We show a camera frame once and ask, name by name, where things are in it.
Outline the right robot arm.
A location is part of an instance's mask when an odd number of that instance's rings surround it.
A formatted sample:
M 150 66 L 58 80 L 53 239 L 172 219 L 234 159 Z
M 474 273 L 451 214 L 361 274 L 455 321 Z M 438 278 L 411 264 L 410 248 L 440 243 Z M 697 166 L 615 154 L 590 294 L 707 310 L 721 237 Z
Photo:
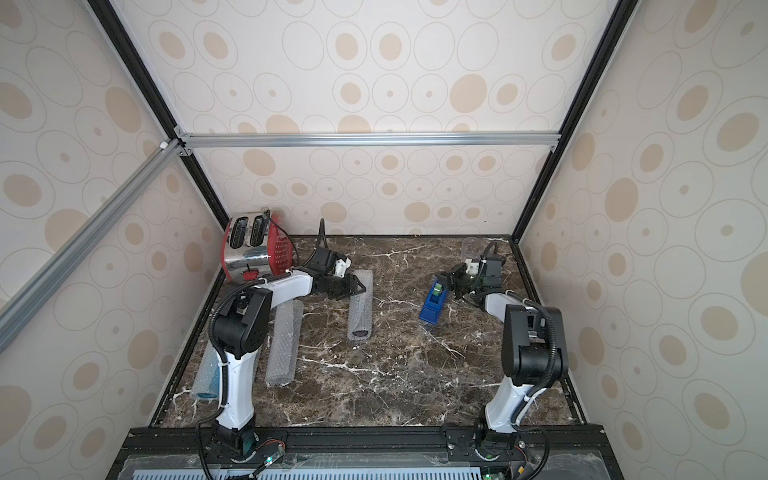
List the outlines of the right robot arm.
M 512 434 L 521 430 L 538 397 L 567 374 L 569 360 L 561 311 L 505 289 L 504 263 L 501 256 L 487 253 L 437 273 L 420 319 L 434 324 L 452 293 L 501 321 L 504 379 L 485 407 L 485 426 Z

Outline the blue tape dispenser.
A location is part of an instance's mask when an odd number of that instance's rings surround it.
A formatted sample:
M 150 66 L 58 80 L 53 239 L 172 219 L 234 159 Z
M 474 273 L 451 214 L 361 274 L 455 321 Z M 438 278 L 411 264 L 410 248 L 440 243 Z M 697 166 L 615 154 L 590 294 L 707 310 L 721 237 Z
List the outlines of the blue tape dispenser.
M 419 313 L 419 319 L 427 326 L 434 327 L 438 324 L 447 294 L 448 290 L 444 283 L 436 279 Z

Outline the stack of bubble wrap sheets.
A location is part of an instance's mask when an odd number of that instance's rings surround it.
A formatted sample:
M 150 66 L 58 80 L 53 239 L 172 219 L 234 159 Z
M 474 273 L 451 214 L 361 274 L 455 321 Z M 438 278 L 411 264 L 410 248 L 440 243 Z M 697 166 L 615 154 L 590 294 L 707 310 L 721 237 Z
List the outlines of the stack of bubble wrap sheets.
M 355 270 L 354 275 L 366 291 L 350 298 L 347 338 L 350 342 L 362 342 L 371 337 L 373 330 L 374 273 L 372 270 Z

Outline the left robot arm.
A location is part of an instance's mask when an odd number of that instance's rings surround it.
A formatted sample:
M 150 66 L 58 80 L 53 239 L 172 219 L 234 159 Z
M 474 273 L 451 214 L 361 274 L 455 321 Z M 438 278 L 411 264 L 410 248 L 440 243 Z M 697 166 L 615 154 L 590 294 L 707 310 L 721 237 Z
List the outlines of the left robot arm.
M 305 264 L 258 277 L 229 292 L 213 313 L 209 340 L 220 368 L 217 426 L 243 431 L 254 419 L 255 356 L 266 338 L 273 308 L 312 294 L 344 299 L 367 291 L 352 273 L 351 259 L 318 247 Z

